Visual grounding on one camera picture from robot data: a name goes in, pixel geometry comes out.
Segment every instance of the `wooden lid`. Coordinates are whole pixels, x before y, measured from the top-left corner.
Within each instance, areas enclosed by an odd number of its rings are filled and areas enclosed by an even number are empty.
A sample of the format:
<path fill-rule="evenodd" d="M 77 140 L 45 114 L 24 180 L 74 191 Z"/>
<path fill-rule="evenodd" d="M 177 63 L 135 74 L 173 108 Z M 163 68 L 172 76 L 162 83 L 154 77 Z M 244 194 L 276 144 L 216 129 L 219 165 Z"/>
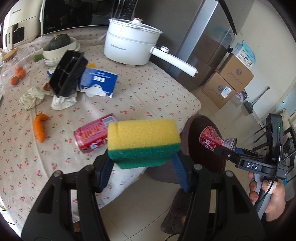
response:
<path fill-rule="evenodd" d="M 6 62 L 8 60 L 10 60 L 11 58 L 13 58 L 14 56 L 16 56 L 18 51 L 18 48 L 15 48 L 13 50 L 10 50 L 7 54 L 5 54 L 2 58 L 2 62 Z"/>

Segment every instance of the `green pumpkin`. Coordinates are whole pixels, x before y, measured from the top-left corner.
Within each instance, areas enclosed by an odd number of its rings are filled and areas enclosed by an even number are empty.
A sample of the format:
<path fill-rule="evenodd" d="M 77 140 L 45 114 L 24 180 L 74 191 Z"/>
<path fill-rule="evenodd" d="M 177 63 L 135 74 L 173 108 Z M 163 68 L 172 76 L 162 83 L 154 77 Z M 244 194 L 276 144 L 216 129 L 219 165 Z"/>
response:
<path fill-rule="evenodd" d="M 55 50 L 71 43 L 70 37 L 67 34 L 54 34 L 53 39 L 48 44 L 48 50 Z"/>

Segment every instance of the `tablecloth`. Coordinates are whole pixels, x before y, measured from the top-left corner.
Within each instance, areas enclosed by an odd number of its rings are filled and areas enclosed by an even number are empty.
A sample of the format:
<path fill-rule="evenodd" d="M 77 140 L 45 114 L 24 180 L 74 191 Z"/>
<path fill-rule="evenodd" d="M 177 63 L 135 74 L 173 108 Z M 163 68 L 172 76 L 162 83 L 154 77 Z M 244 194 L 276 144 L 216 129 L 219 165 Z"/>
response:
<path fill-rule="evenodd" d="M 22 108 L 19 98 L 29 88 L 41 86 L 48 81 L 46 71 L 50 67 L 43 61 L 33 62 L 33 56 L 42 52 L 49 37 L 20 46 L 28 66 L 27 76 L 19 85 L 2 91 L 0 103 L 0 196 L 21 230 L 34 201 L 55 170 L 64 173 L 76 172 L 104 153 L 103 146 L 91 153 L 83 154 L 74 143 L 73 132 L 80 126 L 106 114 L 114 113 L 119 121 L 173 118 L 181 131 L 186 120 L 200 109 L 200 102 L 162 69 L 149 62 L 134 68 L 126 67 L 107 59 L 104 54 L 106 30 L 80 28 L 64 31 L 76 37 L 81 51 L 89 63 L 99 69 L 119 75 L 113 98 L 87 97 L 78 92 L 77 103 L 67 109 L 55 111 L 51 108 L 52 97 L 46 96 L 37 106 L 37 113 L 49 119 L 44 122 L 46 140 L 39 143 L 34 135 L 35 108 Z M 121 170 L 117 165 L 102 193 L 97 194 L 99 207 L 103 207 L 135 182 L 144 168 Z M 73 220 L 78 219 L 77 198 L 71 195 Z"/>

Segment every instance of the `pink can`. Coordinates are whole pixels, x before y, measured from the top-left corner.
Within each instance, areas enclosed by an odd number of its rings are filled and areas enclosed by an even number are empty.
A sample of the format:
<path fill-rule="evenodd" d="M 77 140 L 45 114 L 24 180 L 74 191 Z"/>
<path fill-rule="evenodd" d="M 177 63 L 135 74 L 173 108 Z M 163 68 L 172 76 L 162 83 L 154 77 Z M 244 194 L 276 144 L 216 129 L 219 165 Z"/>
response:
<path fill-rule="evenodd" d="M 117 122 L 113 114 L 106 115 L 74 131 L 76 145 L 83 153 L 107 143 L 107 132 L 110 122 Z"/>
<path fill-rule="evenodd" d="M 214 151 L 216 146 L 224 146 L 234 150 L 237 145 L 236 138 L 221 139 L 212 126 L 207 126 L 200 134 L 200 143 L 206 148 Z"/>

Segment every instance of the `yellow and green sponge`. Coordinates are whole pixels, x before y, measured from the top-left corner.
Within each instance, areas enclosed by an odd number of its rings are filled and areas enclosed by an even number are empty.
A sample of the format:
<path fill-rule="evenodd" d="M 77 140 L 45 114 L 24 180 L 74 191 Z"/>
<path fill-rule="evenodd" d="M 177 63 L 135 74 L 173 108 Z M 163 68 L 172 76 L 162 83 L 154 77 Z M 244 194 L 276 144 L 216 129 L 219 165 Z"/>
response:
<path fill-rule="evenodd" d="M 161 166 L 180 142 L 173 119 L 111 122 L 108 128 L 108 154 L 121 169 Z"/>

